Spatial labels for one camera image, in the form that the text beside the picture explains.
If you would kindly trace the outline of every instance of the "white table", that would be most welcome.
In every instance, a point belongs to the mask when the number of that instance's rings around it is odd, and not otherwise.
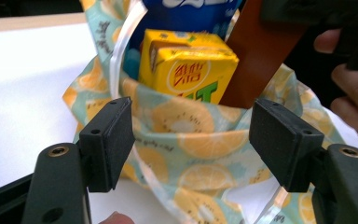
[[[0,30],[0,187],[32,173],[44,148],[73,141],[76,121],[62,94],[96,55],[84,18],[56,23],[43,18],[42,25],[24,29],[14,22]],[[357,134],[330,115],[347,143],[358,147]],[[115,191],[89,196],[94,223],[113,211],[138,224],[177,223],[150,191],[129,180],[120,179]]]

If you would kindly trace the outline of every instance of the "dark background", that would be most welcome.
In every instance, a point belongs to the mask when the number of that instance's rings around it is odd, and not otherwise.
[[[0,18],[50,15],[82,12],[79,0],[0,0]],[[332,100],[343,92],[331,80],[335,66],[345,60],[334,55],[318,53],[313,49],[313,40],[325,28],[310,27],[285,60],[285,64],[296,71],[298,80],[308,85],[329,108]]]

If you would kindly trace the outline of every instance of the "box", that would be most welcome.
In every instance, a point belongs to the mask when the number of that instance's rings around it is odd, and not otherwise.
[[[238,61],[218,35],[147,29],[139,81],[155,91],[218,104]]]

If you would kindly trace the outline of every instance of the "lemon print bag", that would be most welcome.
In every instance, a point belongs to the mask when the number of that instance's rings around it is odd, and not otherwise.
[[[98,54],[62,97],[78,121],[76,134],[112,98],[130,96],[135,144],[122,176],[149,189],[180,223],[315,223],[312,186],[285,192],[250,145],[252,108],[161,94],[121,70],[123,46],[145,14],[141,4],[82,1]],[[315,94],[284,64],[260,97],[323,132],[323,147],[343,142]]]

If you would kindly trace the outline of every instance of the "yellow tea box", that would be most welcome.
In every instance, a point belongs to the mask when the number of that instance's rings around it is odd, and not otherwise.
[[[218,35],[148,29],[139,81],[155,91],[218,104],[237,64]]]

